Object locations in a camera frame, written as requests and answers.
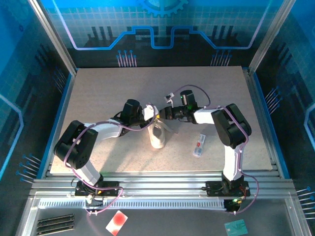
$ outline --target aluminum rail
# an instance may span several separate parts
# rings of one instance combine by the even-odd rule
[[[286,199],[295,194],[291,179],[280,179],[278,171],[252,171],[259,182],[259,199]],[[185,173],[107,173],[107,181],[118,181],[124,188],[123,197],[131,199],[211,199],[201,187],[206,181],[221,181],[221,172]],[[252,198],[257,191],[256,183],[249,182]],[[49,177],[34,181],[30,197],[72,198],[78,179],[72,176]]]
[[[38,17],[40,23],[42,24],[44,30],[46,31],[49,39],[55,46],[59,56],[61,57],[62,61],[64,62],[65,66],[67,67],[68,71],[71,75],[76,75],[76,66],[65,47],[64,43],[62,42],[61,38],[59,37],[57,31],[55,30],[53,24],[51,23],[49,17],[47,17],[47,13],[45,8],[43,7],[41,1],[37,0],[28,0],[31,7],[34,10],[34,13]]]

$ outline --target cable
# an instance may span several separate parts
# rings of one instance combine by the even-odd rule
[[[103,202],[103,200],[104,200],[104,198],[103,198],[102,200],[96,200],[96,199],[95,199],[95,196],[93,196],[93,201],[96,201],[96,202],[102,203],[102,202]]]
[[[72,184],[73,184],[73,181],[74,181],[74,180],[75,180],[75,177],[74,177],[74,178],[72,179],[72,181],[71,181],[71,184],[70,184],[71,187],[73,187]]]
[[[86,127],[79,135],[78,137],[74,140],[73,144],[71,145],[70,149],[68,150],[67,154],[65,155],[64,157],[64,160],[63,160],[63,164],[68,167],[68,168],[71,168],[70,166],[67,165],[67,161],[68,161],[68,158],[70,156],[70,153],[72,152],[74,146],[78,143],[78,141],[80,140],[80,138],[91,128],[95,127],[95,126],[98,126],[100,124],[113,124],[113,125],[117,125],[117,126],[120,126],[124,129],[127,129],[127,130],[130,130],[130,131],[141,131],[141,130],[144,130],[146,128],[148,128],[151,124],[153,124],[154,120],[156,119],[157,115],[156,115],[156,110],[154,108],[154,105],[152,105],[151,103],[148,103],[148,105],[150,105],[152,108],[153,108],[153,117],[151,119],[151,121],[149,122],[149,124],[147,124],[146,126],[140,128],[140,129],[133,129],[133,128],[130,128],[128,126],[125,126],[123,124],[120,124],[120,123],[117,123],[117,122],[112,122],[112,121],[99,121],[99,122],[96,122],[94,124],[91,124],[90,126]]]
[[[90,206],[90,207],[102,207],[104,204],[98,204],[98,205],[94,205],[94,206]]]
[[[199,86],[197,86],[197,85],[184,85],[184,86],[181,86],[180,88],[178,88],[177,90],[175,90],[175,92],[173,92],[173,94],[176,94],[179,90],[181,90],[181,89],[183,89],[183,88],[185,88],[185,87],[188,87],[188,86],[189,86],[189,87],[195,87],[195,88],[197,88],[197,89],[203,91],[203,93],[207,96],[208,101],[209,101],[209,103],[208,103],[205,107],[209,107],[209,106],[210,106],[211,100],[210,100],[209,95],[207,94],[207,92],[206,92],[205,90],[203,90],[201,87],[199,87]]]
[[[218,192],[218,191],[220,191],[220,190],[222,190],[222,189],[223,189],[223,187],[221,187],[221,188],[219,188],[219,189],[216,189],[216,190],[213,190],[213,189],[211,189],[210,187],[201,187],[201,190],[203,190],[203,191],[209,190],[209,191],[212,191],[212,192]]]
[[[240,187],[240,190],[243,192],[244,194],[244,200],[246,200],[246,188],[244,189],[243,187]]]
[[[80,138],[91,128],[97,126],[97,125],[100,125],[100,124],[113,124],[113,125],[118,125],[118,126],[121,126],[122,128],[124,129],[127,129],[127,130],[130,130],[130,131],[141,131],[141,130],[144,130],[146,128],[148,128],[151,124],[153,124],[154,120],[156,119],[157,115],[156,115],[156,110],[154,108],[154,105],[152,105],[151,103],[148,103],[148,105],[150,105],[152,108],[153,108],[153,117],[151,119],[151,121],[149,122],[149,124],[147,124],[145,127],[143,128],[140,128],[140,129],[133,129],[133,128],[130,128],[130,127],[127,127],[125,125],[122,125],[122,124],[119,124],[119,123],[116,123],[116,122],[112,122],[112,121],[100,121],[100,122],[97,122],[95,124],[91,124],[90,126],[86,127],[79,135],[78,137],[74,140],[73,144],[71,145],[70,149],[68,150],[67,154],[65,155],[64,157],[64,160],[63,160],[63,164],[64,166],[66,166],[67,168],[70,168],[72,169],[72,172],[73,174],[79,178],[86,186],[92,188],[92,189],[95,189],[95,190],[116,190],[116,189],[120,189],[121,191],[119,192],[119,194],[117,195],[117,197],[107,206],[105,207],[104,209],[102,210],[98,210],[98,211],[95,211],[95,212],[89,212],[87,211],[89,214],[95,214],[97,215],[98,213],[102,213],[103,211],[107,210],[120,196],[121,194],[123,193],[123,190],[124,188],[120,187],[120,186],[117,186],[117,187],[107,187],[107,188],[100,188],[100,187],[94,187],[90,184],[88,184],[87,182],[85,182],[77,173],[76,171],[70,167],[69,165],[67,165],[67,160],[70,156],[70,153],[72,152],[74,146],[78,143],[78,141],[80,140]]]
[[[247,207],[245,207],[245,208],[242,209],[242,210],[239,210],[238,212],[229,212],[230,214],[234,214],[234,215],[240,214],[240,213],[244,212],[245,210],[247,210],[248,208],[250,208],[251,205],[253,205],[254,202],[256,201],[256,198],[257,198],[258,193],[259,193],[259,183],[258,183],[258,180],[257,180],[254,176],[247,175],[247,174],[245,174],[245,173],[242,172],[242,171],[241,171],[241,173],[242,173],[243,175],[245,175],[245,176],[247,176],[247,177],[251,177],[251,178],[253,178],[253,179],[255,180],[255,182],[256,182],[256,184],[257,184],[257,192],[256,192],[256,194],[255,194],[253,200],[251,201],[251,203],[248,204]]]
[[[239,149],[239,153],[243,152],[243,149],[245,147],[245,145],[248,143],[249,141],[249,137],[247,135],[247,133],[245,132],[245,130],[241,127],[241,125],[239,124],[239,122],[237,122],[237,120],[235,119],[235,117],[232,115],[232,113],[224,106],[217,106],[217,109],[224,109],[225,112],[228,114],[228,116],[232,119],[232,121],[236,124],[236,126],[240,129],[240,131],[243,133],[243,135],[245,136],[245,142],[240,146]],[[241,169],[241,159],[238,158],[238,162],[237,162],[237,168]]]

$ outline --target table surface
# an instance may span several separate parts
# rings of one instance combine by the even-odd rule
[[[92,123],[108,120],[132,98],[142,107],[148,102],[161,109],[168,104],[164,96],[186,84],[202,87],[212,105],[235,103],[252,127],[244,152],[244,170],[270,170],[271,163],[262,137],[251,96],[240,66],[229,67],[144,67],[79,69],[65,115],[62,133],[71,121]],[[199,106],[207,104],[205,95],[192,89]],[[179,94],[175,106],[181,105]],[[154,149],[147,130],[129,132],[107,139],[96,146],[91,162],[101,172],[217,171],[224,167],[224,147],[214,125],[167,121],[176,133],[166,131],[166,145]],[[205,134],[203,154],[193,156],[199,134]],[[51,173],[68,173],[56,156]]]

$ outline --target dark floor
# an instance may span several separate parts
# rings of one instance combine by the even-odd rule
[[[83,209],[46,209],[40,210],[38,220],[74,213],[75,229],[56,233],[56,236],[111,236],[105,227],[116,212],[110,209],[97,216],[88,216]],[[212,210],[121,209],[121,212],[128,220],[119,236],[226,236],[224,224],[242,219],[248,236],[294,235],[284,200],[257,200],[237,216]]]

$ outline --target enclosure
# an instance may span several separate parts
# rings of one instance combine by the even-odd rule
[[[91,228],[83,220],[84,200],[74,196],[77,179],[53,153],[61,135],[73,120],[112,118],[128,99],[160,110],[169,105],[164,96],[189,84],[203,88],[213,106],[235,103],[251,125],[243,169],[257,177],[260,192],[235,219],[245,220],[249,235],[312,235],[312,191],[299,190],[315,187],[314,9],[311,0],[1,2],[0,185],[10,216],[0,220],[2,235],[35,235],[35,221],[69,212],[76,212],[80,226],[56,235]],[[191,90],[204,106],[204,94]],[[173,101],[181,104],[179,96]],[[113,209],[125,209],[134,225],[151,212],[165,225],[158,235],[170,234],[164,214],[174,214],[174,222],[186,215],[182,224],[199,235],[213,228],[227,234],[224,223],[232,220],[220,213],[210,225],[192,220],[211,215],[198,204],[221,201],[200,190],[220,179],[225,164],[215,126],[165,123],[172,131],[161,149],[151,146],[147,130],[93,149],[96,170],[124,188],[125,199]],[[197,158],[192,152],[199,134],[206,139]],[[247,180],[254,194],[258,187]],[[304,193],[309,199],[300,202]],[[163,206],[153,205],[158,202]],[[113,215],[106,212],[93,218],[95,234],[105,229],[97,222]],[[125,234],[150,231],[139,229],[130,226]]]

